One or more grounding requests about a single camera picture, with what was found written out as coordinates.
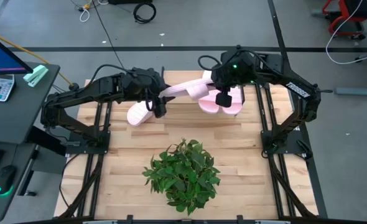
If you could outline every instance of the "black desk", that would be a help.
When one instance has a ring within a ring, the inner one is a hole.
[[[50,140],[51,142],[56,142],[55,144],[59,144],[57,139],[33,127],[33,123],[41,109],[42,103],[48,95],[53,81],[55,81],[60,67],[58,65],[41,63],[29,62],[27,64],[32,68],[38,65],[44,65],[49,71],[35,87],[30,87],[23,80],[24,75],[15,75],[16,86],[11,93],[12,95],[9,96],[8,101],[0,102],[0,150],[3,151],[0,160],[0,169],[12,163],[15,149],[16,155],[13,159],[13,165],[17,168],[12,192],[9,195],[0,196],[0,221],[4,218],[19,184],[22,182],[21,186],[27,186],[30,181],[30,178],[27,178],[27,174],[32,174],[31,166],[34,163],[35,152],[37,152],[35,150],[37,147],[36,144],[41,144],[38,142],[44,140]],[[26,172],[24,181],[22,181],[28,166],[29,170]]]
[[[58,65],[27,64],[32,68],[44,65],[49,71],[35,87],[23,80],[24,75],[15,75],[12,95],[8,101],[0,102],[0,142],[21,144],[26,141],[60,69]]]

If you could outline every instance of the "wooden table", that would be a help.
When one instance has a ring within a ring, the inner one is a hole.
[[[166,71],[165,82],[176,85],[202,77],[201,71]],[[167,105],[167,114],[161,119],[151,118],[137,127],[127,123],[127,110],[133,102],[113,104],[111,113],[111,140],[105,156],[100,191],[96,206],[97,219],[244,219],[277,218],[267,159],[261,157],[261,117],[254,86],[244,88],[246,102],[236,117],[218,113],[204,113],[189,96],[174,99]],[[282,86],[271,87],[277,122],[281,123],[292,112],[288,91]],[[266,97],[263,96],[265,108]],[[92,125],[97,103],[81,105],[78,120]],[[267,114],[269,128],[271,121]],[[150,166],[150,159],[181,138],[196,139],[203,143],[221,171],[221,185],[217,195],[204,209],[194,211],[190,217],[166,205],[165,194],[150,193],[144,186],[146,178],[141,172]],[[87,155],[80,155],[66,168],[62,190],[71,203],[79,190],[85,171]],[[307,166],[301,158],[285,155],[290,184],[307,208],[317,214],[314,194]],[[285,214],[287,201],[281,189]],[[91,194],[86,200],[84,214],[88,214]],[[66,209],[59,195],[55,215]]]

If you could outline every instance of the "red chair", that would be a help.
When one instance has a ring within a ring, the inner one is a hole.
[[[332,1],[333,0],[328,0],[326,2],[322,12],[325,14],[325,18],[331,22],[328,28],[329,33],[334,34],[336,28],[338,28],[342,22],[347,20],[353,14],[361,0],[339,0],[338,5],[340,6],[340,11],[326,11],[326,8]],[[363,40],[366,37],[363,35],[363,26],[361,22],[365,20],[367,20],[367,0],[363,0],[359,9],[355,12],[351,19],[341,27],[336,35],[347,35],[351,36],[352,39]]]

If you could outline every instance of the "calculator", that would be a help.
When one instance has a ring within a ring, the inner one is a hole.
[[[14,75],[0,75],[0,101],[5,102],[15,86]]]

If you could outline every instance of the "potted plant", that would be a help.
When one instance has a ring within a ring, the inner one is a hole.
[[[161,160],[151,159],[151,168],[145,167],[142,173],[151,183],[151,192],[166,192],[168,205],[176,207],[178,212],[187,208],[190,215],[196,208],[204,208],[219,185],[216,176],[220,171],[213,167],[214,158],[203,149],[203,144],[196,140],[186,143],[185,139],[175,145],[174,152],[160,153]]]

